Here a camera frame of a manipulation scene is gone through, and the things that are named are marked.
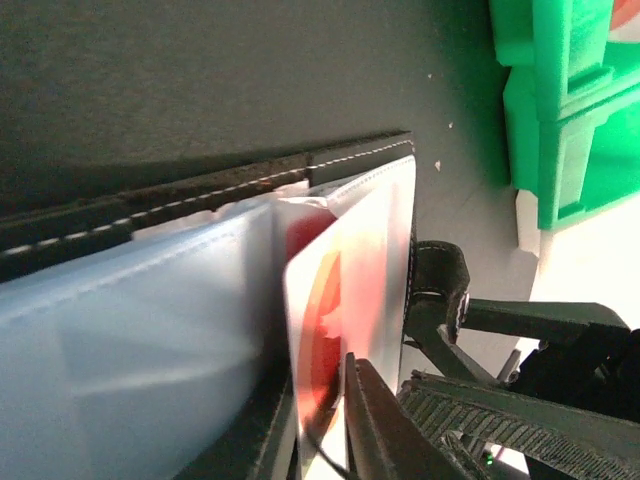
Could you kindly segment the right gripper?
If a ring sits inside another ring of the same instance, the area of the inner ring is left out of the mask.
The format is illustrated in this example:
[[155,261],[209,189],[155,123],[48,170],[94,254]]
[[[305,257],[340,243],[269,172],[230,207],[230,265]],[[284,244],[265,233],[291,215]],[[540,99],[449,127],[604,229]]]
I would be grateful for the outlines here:
[[[497,380],[456,345],[462,329],[537,339],[546,348],[524,360],[512,393],[465,382]],[[397,399],[428,440],[457,431],[575,479],[639,477],[639,331],[614,311],[473,299],[457,324],[444,301],[423,297],[410,306],[404,331],[444,376],[465,380],[416,372],[402,384]]]

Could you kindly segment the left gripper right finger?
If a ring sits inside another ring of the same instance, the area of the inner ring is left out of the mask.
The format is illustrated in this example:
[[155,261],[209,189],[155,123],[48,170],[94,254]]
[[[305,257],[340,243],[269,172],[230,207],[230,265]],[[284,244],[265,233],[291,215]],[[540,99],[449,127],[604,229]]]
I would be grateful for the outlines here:
[[360,479],[478,479],[450,449],[423,437],[367,359],[344,359],[345,418]]

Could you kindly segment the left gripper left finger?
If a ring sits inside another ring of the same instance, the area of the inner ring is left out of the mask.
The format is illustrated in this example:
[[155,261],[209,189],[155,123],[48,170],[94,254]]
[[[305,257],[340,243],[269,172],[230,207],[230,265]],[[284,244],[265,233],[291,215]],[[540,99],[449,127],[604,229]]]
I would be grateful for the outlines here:
[[227,430],[178,479],[285,479],[296,442],[292,376],[272,369]]

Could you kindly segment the black leather card holder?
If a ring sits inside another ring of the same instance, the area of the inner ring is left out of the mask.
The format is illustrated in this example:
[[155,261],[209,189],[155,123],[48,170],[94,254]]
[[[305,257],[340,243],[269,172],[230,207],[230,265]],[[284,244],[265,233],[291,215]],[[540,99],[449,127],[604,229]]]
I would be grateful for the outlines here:
[[[294,206],[342,214],[403,177],[416,179],[408,134],[3,217],[2,477],[169,479],[270,370],[293,388]],[[411,230],[407,280],[403,324],[423,297],[465,319],[457,247]]]

